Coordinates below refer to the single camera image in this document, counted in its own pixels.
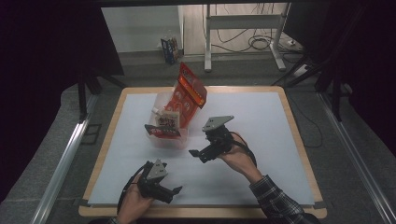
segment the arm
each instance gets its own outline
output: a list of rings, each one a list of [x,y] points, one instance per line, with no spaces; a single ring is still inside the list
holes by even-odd
[[[235,141],[246,142],[233,133]],[[248,154],[238,146],[233,146],[230,152],[219,155],[232,169],[244,175],[250,182],[250,189],[256,196],[264,214],[274,223],[319,223],[318,219],[306,214],[303,208],[286,195],[268,175],[256,168]]]
[[[107,224],[133,223],[149,209],[154,199],[142,197],[139,187],[136,185],[139,178],[140,175],[137,175],[132,182],[133,184],[128,188],[117,217],[111,218]]]

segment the gray carpet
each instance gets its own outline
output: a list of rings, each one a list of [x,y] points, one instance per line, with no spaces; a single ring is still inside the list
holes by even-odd
[[[276,64],[270,57],[251,56],[247,59],[218,58],[212,63],[212,72],[204,72],[202,60],[186,58],[188,67],[206,85],[271,85],[280,78]],[[125,77],[119,80],[131,87],[173,86],[178,64],[128,63],[124,65]],[[88,223],[91,218],[78,214],[78,205],[91,176],[106,129],[111,120],[121,90],[100,80],[104,90],[100,94],[91,119],[91,125],[100,124],[96,142],[85,136],[84,145],[71,165],[63,188],[57,197],[47,223]],[[329,122],[316,93],[312,77],[295,88],[288,89],[294,117],[328,209],[323,224],[331,223],[383,223],[370,195],[363,186],[339,137]],[[396,160],[376,135],[354,112],[347,98],[342,100],[343,122],[359,146],[363,159],[373,172],[379,186],[392,204],[396,204]],[[67,141],[78,122],[76,86],[66,90],[56,120],[34,159],[21,179],[0,206],[0,223],[28,223],[48,185]],[[140,223],[207,223],[208,220],[150,220]],[[211,220],[215,223],[262,223],[262,220]]]

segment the hand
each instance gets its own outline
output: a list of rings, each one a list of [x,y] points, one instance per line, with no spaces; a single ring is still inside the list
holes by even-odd
[[[140,175],[134,178],[133,183],[137,183]],[[117,221],[120,224],[129,224],[140,218],[149,209],[152,198],[143,198],[140,194],[139,187],[132,184],[122,201],[122,205],[117,216]]]
[[[232,133],[233,140],[247,146],[239,134]],[[253,160],[249,157],[244,149],[233,145],[229,152],[219,155],[233,170],[244,175],[247,180],[254,184],[262,179],[262,173],[256,168]]]

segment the person's left hand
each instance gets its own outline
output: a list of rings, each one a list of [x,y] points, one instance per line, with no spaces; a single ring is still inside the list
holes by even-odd
[[[132,183],[137,183],[139,178],[140,175],[137,175]],[[117,221],[120,224],[129,224],[136,221],[145,214],[153,201],[153,198],[143,198],[139,187],[136,184],[131,184],[122,201]]]

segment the wall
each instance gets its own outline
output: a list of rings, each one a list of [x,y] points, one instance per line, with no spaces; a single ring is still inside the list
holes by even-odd
[[[160,50],[168,31],[182,49],[182,7],[105,7],[102,12],[117,52]]]

